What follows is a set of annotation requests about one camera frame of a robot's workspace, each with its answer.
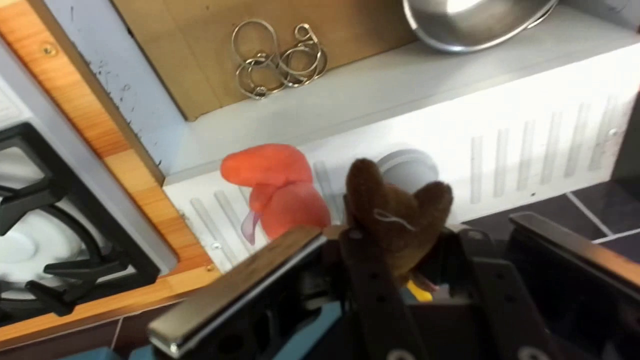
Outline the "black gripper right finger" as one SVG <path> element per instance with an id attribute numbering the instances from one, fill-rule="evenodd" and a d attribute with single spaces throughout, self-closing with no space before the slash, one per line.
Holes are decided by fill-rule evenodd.
<path id="1" fill-rule="evenodd" d="M 510 222 L 525 243 L 552 251 L 553 254 L 583 267 L 591 274 L 601 274 L 623 290 L 640 290 L 637 263 L 599 244 L 591 244 L 588 238 L 534 213 L 518 213 Z"/>

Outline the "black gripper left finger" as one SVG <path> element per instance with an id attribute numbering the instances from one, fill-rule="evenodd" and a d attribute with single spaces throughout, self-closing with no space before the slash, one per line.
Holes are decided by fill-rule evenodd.
<path id="1" fill-rule="evenodd" d="M 147 325 L 150 344 L 168 358 L 196 349 L 211 330 L 242 311 L 252 299 L 316 253 L 326 237 L 316 228 L 290 230 L 261 246 L 242 265 L 200 289 Z"/>

